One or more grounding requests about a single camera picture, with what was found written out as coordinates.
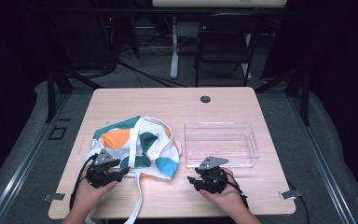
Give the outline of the person's left hand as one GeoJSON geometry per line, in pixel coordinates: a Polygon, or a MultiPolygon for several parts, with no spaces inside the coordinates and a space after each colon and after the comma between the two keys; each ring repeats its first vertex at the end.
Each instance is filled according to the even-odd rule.
{"type": "Polygon", "coordinates": [[[113,181],[104,187],[96,189],[87,180],[81,180],[71,211],[80,215],[87,215],[101,198],[116,185],[117,181],[113,181]]]}

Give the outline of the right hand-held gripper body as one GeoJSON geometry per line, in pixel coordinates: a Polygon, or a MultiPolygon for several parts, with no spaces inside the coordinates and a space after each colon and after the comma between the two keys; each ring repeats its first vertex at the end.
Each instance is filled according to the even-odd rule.
{"type": "Polygon", "coordinates": [[[195,185],[204,185],[205,190],[212,194],[221,193],[227,185],[227,175],[221,168],[221,165],[225,163],[228,163],[228,159],[206,157],[195,169],[200,176],[200,182],[195,185]]]}

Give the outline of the clear plastic box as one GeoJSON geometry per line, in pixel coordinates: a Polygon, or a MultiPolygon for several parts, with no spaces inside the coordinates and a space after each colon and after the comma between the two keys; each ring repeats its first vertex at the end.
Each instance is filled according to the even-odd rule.
{"type": "Polygon", "coordinates": [[[228,167],[253,167],[259,158],[251,122],[193,122],[185,125],[186,167],[205,158],[227,159],[228,167]]]}

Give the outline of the aluminium rail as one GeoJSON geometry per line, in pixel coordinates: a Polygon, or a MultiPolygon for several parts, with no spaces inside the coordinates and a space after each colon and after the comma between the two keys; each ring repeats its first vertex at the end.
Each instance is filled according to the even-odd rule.
{"type": "Polygon", "coordinates": [[[48,100],[43,96],[37,97],[31,116],[0,169],[0,224],[20,193],[41,153],[42,146],[69,99],[68,94],[60,96],[55,114],[46,122],[48,100]]]}
{"type": "Polygon", "coordinates": [[[300,114],[299,103],[294,98],[288,98],[288,103],[295,113],[297,123],[301,127],[302,132],[308,139],[310,145],[310,154],[315,162],[318,173],[324,182],[324,186],[327,190],[329,198],[333,203],[337,215],[342,224],[357,224],[354,216],[352,215],[351,209],[348,207],[348,204],[341,192],[340,187],[337,184],[336,179],[334,178],[331,169],[324,157],[324,154],[321,151],[319,144],[316,141],[316,138],[312,132],[310,126],[302,119],[300,114]]]}

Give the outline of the black chair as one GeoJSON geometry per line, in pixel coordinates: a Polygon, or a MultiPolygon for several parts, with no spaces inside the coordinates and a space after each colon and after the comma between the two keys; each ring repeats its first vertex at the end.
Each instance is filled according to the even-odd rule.
{"type": "Polygon", "coordinates": [[[264,20],[255,14],[214,13],[201,20],[194,68],[199,86],[200,63],[247,65],[243,85],[247,84],[255,52],[255,41],[264,29],[264,20]]]}

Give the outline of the black metal stand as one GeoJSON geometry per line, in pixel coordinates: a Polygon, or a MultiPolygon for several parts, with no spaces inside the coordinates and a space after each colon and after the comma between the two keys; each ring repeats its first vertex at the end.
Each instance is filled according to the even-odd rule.
{"type": "Polygon", "coordinates": [[[287,97],[295,97],[301,91],[300,117],[309,126],[310,73],[307,68],[295,68],[283,76],[275,77],[266,84],[256,88],[255,92],[267,91],[284,80],[289,81],[284,90],[284,94],[287,97]]]}
{"type": "Polygon", "coordinates": [[[72,77],[81,83],[89,86],[90,88],[97,90],[102,86],[96,84],[95,82],[89,80],[86,77],[81,76],[78,72],[73,69],[70,69],[67,66],[60,64],[52,64],[49,67],[47,73],[47,90],[48,90],[48,117],[47,122],[51,122],[53,117],[56,114],[56,90],[55,87],[58,87],[63,94],[70,94],[73,91],[73,86],[69,81],[69,78],[72,77]]]}

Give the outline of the person's right hand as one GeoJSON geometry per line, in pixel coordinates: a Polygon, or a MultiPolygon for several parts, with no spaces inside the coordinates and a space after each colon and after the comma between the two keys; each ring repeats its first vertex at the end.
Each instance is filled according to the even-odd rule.
{"type": "Polygon", "coordinates": [[[225,189],[217,194],[212,194],[209,191],[201,189],[200,194],[207,200],[216,203],[223,212],[231,217],[243,215],[247,211],[247,208],[239,192],[239,185],[235,181],[231,170],[223,168],[223,171],[227,174],[228,180],[225,189]]]}

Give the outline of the dark computer tower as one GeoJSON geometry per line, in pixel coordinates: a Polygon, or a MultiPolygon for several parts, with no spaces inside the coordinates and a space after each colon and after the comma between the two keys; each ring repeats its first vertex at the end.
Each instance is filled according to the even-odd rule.
{"type": "Polygon", "coordinates": [[[103,70],[114,66],[96,16],[62,14],[54,17],[71,65],[78,70],[103,70]]]}

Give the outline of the white desk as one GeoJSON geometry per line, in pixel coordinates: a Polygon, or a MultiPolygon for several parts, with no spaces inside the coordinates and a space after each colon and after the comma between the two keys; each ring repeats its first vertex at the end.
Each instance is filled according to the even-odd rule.
{"type": "MultiPolygon", "coordinates": [[[[288,0],[152,0],[153,7],[163,9],[242,9],[242,8],[285,8],[288,0]]],[[[178,78],[178,34],[177,16],[172,17],[172,65],[170,78],[178,78]]]]}

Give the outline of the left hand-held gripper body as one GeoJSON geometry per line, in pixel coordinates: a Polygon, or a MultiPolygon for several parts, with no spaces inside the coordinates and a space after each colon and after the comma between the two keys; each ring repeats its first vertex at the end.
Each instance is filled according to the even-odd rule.
{"type": "Polygon", "coordinates": [[[96,189],[104,187],[107,184],[117,181],[115,167],[110,167],[114,159],[105,149],[102,149],[96,155],[95,160],[89,166],[86,178],[88,182],[96,189]]]}

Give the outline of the white tote bag coloured patches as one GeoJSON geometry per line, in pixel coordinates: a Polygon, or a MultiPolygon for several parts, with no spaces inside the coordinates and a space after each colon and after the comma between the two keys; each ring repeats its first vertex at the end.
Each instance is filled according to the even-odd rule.
{"type": "Polygon", "coordinates": [[[96,155],[105,149],[114,159],[121,160],[119,171],[130,167],[123,177],[132,177],[140,183],[141,176],[172,179],[179,167],[182,146],[172,129],[162,120],[136,116],[97,130],[85,160],[91,165],[96,155]]]}

